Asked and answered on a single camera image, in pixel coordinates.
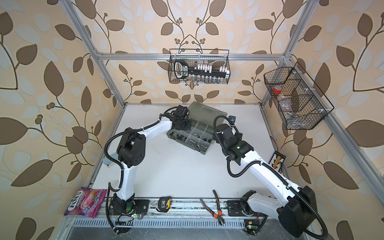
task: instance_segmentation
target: gray floor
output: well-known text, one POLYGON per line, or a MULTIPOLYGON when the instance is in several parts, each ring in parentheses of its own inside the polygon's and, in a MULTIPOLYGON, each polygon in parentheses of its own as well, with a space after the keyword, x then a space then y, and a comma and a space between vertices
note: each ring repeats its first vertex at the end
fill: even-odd
POLYGON ((248 236, 237 229, 198 229, 198 228, 133 228, 127 233, 116 235, 110 228, 73 227, 67 240, 306 240, 305 234, 299 238, 291 236, 277 220, 268 220, 257 236, 248 236))

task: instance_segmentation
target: white table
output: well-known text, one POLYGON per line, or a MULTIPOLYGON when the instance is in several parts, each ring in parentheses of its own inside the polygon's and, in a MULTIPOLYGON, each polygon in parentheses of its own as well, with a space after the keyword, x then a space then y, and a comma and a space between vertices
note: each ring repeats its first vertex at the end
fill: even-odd
MULTIPOLYGON (((274 148, 258 105, 209 105, 228 116, 236 116, 236 126, 243 133, 243 140, 267 162, 274 148)), ((127 127, 133 129, 146 126, 159 117, 171 105, 128 105, 116 133, 127 127)), ((108 152, 116 150, 120 137, 114 140, 108 152)), ((231 163, 233 173, 241 171, 235 162, 231 163)), ((108 182, 117 186, 120 168, 102 165, 94 189, 107 189, 108 182)), ((211 145, 205 155, 194 151, 162 133, 147 142, 146 155, 137 168, 134 184, 135 197, 172 196, 180 198, 213 197, 215 189, 220 198, 238 198, 249 190, 265 196, 271 192, 251 173, 232 178, 227 172, 227 162, 220 145, 211 145)))

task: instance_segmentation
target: pliers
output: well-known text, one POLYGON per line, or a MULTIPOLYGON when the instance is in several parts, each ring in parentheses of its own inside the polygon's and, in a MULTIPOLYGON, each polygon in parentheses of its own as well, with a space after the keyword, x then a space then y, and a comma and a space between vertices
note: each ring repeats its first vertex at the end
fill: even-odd
POLYGON ((218 214, 216 214, 214 211, 212 211, 212 209, 210 209, 210 208, 205 204, 205 202, 203 201, 202 198, 200 198, 200 202, 201 202, 201 204, 203 205, 203 207, 204 207, 208 212, 210 212, 214 218, 217 219, 217 221, 218 221, 218 223, 220 224, 220 226, 223 226, 223 225, 225 224, 225 221, 224 221, 224 219, 223 219, 223 217, 222 217, 223 212, 221 211, 221 208, 220 208, 220 202, 219 202, 219 200, 218 200, 218 196, 217 196, 217 193, 216 193, 215 190, 214 190, 214 195, 215 195, 215 198, 216 198, 217 213, 218 213, 218 214))

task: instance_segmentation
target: plastic bag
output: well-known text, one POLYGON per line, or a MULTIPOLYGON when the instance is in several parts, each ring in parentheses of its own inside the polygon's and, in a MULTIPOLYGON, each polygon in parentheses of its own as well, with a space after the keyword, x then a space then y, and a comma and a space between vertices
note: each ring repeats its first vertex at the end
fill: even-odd
POLYGON ((106 193, 106 189, 80 188, 64 215, 82 215, 94 218, 106 193))

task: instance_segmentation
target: wire mesh basket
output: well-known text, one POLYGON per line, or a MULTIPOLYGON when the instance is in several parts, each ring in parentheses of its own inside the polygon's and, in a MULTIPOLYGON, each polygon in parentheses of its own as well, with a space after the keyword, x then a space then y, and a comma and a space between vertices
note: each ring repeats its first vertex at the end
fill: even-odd
POLYGON ((309 87, 300 76, 302 67, 280 67, 264 74, 264 82, 287 130, 311 130, 334 106, 313 81, 309 87), (315 96, 324 97, 331 107, 315 96))
POLYGON ((176 48, 169 50, 169 82, 228 84, 231 75, 229 50, 197 50, 176 48))

